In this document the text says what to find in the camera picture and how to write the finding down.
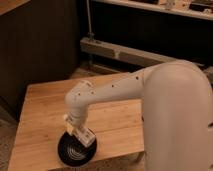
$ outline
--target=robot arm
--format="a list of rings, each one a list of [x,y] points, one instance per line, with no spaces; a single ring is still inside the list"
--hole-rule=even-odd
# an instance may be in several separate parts
[[[199,68],[187,61],[149,67],[97,88],[80,82],[66,95],[70,132],[84,124],[88,105],[133,98],[143,99],[147,171],[212,167],[212,90]]]

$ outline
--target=dark wall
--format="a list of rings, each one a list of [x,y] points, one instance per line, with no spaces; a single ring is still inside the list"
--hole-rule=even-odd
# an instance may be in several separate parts
[[[18,118],[26,86],[68,78],[78,53],[73,0],[31,0],[0,16],[0,105]]]
[[[213,21],[99,2],[91,11],[96,39],[213,65]],[[81,25],[85,36],[87,23]]]

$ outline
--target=black plate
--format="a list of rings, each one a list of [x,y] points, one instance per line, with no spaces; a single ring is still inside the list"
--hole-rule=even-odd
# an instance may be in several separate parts
[[[88,163],[92,159],[96,148],[97,140],[86,148],[74,135],[70,136],[65,132],[58,144],[58,155],[66,165],[78,167]]]

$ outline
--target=screw hole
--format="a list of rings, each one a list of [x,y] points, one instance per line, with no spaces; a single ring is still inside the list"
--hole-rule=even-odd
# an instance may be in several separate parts
[[[209,125],[208,125],[208,128],[209,129],[213,129],[213,122],[211,122]]]
[[[209,167],[209,171],[213,170],[213,164]]]

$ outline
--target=wooden tabletop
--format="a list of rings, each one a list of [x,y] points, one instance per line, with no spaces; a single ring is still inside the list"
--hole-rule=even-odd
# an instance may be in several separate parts
[[[125,74],[86,79],[99,86],[122,76]],[[66,130],[62,119],[68,111],[64,96],[79,80],[28,87],[9,171],[43,171],[66,167],[57,153],[58,141]],[[98,142],[92,161],[144,150],[140,100],[93,104],[88,112],[86,125],[96,134]]]
[[[0,0],[0,15],[9,12],[30,0]]]

